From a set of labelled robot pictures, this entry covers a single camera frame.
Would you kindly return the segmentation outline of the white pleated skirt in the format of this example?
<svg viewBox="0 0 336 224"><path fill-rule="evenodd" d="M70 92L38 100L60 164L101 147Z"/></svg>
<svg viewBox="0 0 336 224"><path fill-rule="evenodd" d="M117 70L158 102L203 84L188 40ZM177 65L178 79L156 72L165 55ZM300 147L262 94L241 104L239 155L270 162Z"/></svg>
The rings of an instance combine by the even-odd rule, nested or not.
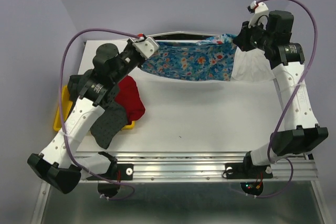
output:
<svg viewBox="0 0 336 224"><path fill-rule="evenodd" d="M241 51L237 48L234 56L232 78L236 81L249 83L272 81L275 76L264 53L260 49Z"/></svg>

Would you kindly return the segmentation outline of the blue floral skirt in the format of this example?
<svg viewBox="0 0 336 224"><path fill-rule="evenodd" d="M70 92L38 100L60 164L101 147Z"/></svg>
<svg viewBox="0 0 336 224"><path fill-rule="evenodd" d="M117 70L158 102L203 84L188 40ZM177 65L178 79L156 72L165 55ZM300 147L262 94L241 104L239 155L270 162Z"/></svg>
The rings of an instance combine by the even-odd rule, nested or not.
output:
<svg viewBox="0 0 336 224"><path fill-rule="evenodd" d="M236 35L222 34L198 42L159 41L158 51L141 70L187 81L230 81L237 46Z"/></svg>

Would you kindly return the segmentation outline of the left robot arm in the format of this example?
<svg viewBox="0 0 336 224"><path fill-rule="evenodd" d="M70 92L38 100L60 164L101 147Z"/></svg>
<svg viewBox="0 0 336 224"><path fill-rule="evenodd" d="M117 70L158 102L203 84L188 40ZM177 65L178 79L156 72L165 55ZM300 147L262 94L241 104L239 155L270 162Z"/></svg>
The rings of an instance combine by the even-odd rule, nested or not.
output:
<svg viewBox="0 0 336 224"><path fill-rule="evenodd" d="M103 44L96 50L94 68L79 92L69 117L39 154L31 154L28 165L45 182L64 194L70 193L81 179L89 176L109 182L117 172L117 159L106 152L75 159L83 138L108 110L117 95L118 83L134 68L141 67L158 50L150 37L129 39L123 52L114 44Z"/></svg>

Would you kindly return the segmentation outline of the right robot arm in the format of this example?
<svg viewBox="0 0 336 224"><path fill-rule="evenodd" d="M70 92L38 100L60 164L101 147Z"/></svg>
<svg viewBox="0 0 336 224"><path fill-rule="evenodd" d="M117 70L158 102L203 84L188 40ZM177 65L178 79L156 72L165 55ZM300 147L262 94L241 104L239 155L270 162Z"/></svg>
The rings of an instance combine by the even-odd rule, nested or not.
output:
<svg viewBox="0 0 336 224"><path fill-rule="evenodd" d="M234 39L241 51L260 49L269 61L275 76L282 114L269 144L248 152L242 163L244 175L253 177L266 166L292 154L311 152L329 135L315 117L305 74L308 66L302 46L291 42L294 16L287 11L254 13L251 20L243 22Z"/></svg>

